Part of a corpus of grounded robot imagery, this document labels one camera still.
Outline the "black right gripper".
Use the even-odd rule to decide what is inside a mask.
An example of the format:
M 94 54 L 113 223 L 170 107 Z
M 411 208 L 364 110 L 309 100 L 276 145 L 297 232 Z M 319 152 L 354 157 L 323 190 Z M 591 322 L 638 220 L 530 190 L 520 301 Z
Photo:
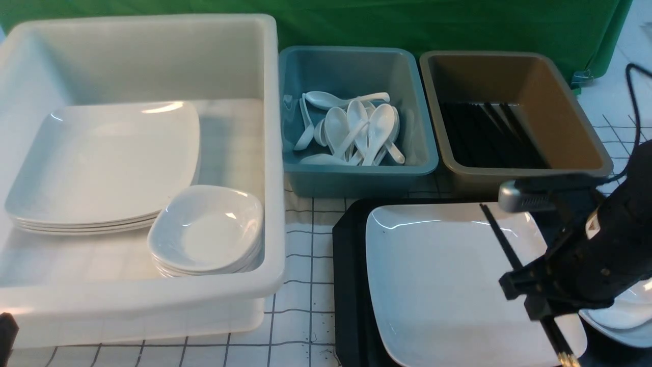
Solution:
M 650 203 L 613 194 L 575 207 L 559 195 L 565 220 L 554 244 L 529 264 L 499 279 L 507 300 L 526 297 L 532 321 L 577 313 L 580 306 L 612 306 L 638 281 L 650 278 Z

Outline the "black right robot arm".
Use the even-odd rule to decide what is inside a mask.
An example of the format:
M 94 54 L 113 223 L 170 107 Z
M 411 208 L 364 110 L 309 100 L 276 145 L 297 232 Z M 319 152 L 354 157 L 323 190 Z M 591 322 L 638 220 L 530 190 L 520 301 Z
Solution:
M 499 190 L 504 212 L 558 211 L 566 223 L 545 253 L 515 263 L 512 246 L 486 212 L 512 270 L 499 279 L 507 300 L 525 296 L 532 321 L 583 309 L 604 309 L 639 281 L 650 278 L 650 142 L 633 149 L 626 180 L 593 211 L 571 211 L 563 195 L 607 182 L 585 173 L 520 177 Z

